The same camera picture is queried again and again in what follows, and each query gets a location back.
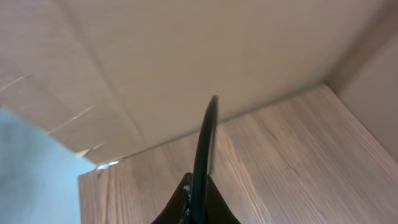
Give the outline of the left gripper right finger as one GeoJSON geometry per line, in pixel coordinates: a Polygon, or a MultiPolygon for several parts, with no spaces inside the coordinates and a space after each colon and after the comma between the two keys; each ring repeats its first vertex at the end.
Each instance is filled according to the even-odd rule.
{"type": "Polygon", "coordinates": [[[205,212],[207,224],[240,224],[209,175],[207,176],[205,212]]]}

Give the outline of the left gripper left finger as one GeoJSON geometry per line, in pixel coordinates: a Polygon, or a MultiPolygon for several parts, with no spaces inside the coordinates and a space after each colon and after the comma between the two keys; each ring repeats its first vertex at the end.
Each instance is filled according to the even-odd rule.
{"type": "Polygon", "coordinates": [[[181,179],[171,198],[152,224],[184,223],[186,205],[188,204],[189,188],[192,182],[192,173],[187,172],[181,179]]]}

